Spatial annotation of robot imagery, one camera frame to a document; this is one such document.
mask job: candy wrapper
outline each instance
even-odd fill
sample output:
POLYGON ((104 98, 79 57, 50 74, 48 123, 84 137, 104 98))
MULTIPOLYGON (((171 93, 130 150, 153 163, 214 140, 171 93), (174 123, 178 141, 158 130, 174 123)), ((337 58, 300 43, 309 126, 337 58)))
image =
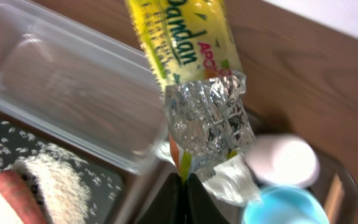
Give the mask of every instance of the candy wrapper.
POLYGON ((255 139, 241 101, 246 76, 223 1, 126 3, 165 102, 182 179, 195 172, 206 182, 214 167, 255 139))

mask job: red sausage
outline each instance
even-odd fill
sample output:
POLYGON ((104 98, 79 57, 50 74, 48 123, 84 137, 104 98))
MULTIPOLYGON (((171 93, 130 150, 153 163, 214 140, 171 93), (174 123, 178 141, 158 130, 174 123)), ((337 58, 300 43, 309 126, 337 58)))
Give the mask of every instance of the red sausage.
POLYGON ((13 170, 0 172, 0 193, 24 224, 47 223, 30 189, 13 170))

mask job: blue cup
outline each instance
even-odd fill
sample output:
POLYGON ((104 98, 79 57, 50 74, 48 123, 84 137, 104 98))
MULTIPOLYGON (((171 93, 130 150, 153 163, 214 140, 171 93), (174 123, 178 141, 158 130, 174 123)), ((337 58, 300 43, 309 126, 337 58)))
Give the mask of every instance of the blue cup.
POLYGON ((261 202, 250 203, 241 224, 329 224, 317 199, 307 190, 271 186, 261 190, 261 202))

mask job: crumpled foil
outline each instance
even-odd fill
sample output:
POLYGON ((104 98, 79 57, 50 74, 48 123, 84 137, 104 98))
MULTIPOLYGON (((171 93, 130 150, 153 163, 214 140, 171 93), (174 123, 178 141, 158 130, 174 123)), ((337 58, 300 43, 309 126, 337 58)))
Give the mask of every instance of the crumpled foil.
POLYGON ((241 101, 245 92, 246 76, 240 72, 167 86, 170 134, 191 154, 190 172, 202 182, 215 175, 213 168, 232 151, 244 152, 255 141, 241 101))
MULTIPOLYGON (((170 153, 169 142, 163 143, 156 154, 161 160, 175 165, 170 153)), ((214 195, 218 200, 238 207, 245 207, 249 202, 260 201, 259 188, 254 183, 242 154, 217 165, 214 170, 216 175, 203 182, 204 188, 209 194, 214 195)))

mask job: wood grain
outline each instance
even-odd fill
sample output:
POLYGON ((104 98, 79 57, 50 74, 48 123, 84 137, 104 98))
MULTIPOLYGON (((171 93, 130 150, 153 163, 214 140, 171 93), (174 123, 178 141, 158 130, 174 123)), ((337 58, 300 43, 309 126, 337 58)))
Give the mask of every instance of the wood grain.
MULTIPOLYGON (((139 49, 123 0, 35 2, 139 49)), ((259 0, 226 3, 247 107, 338 157, 358 183, 358 40, 259 0)))

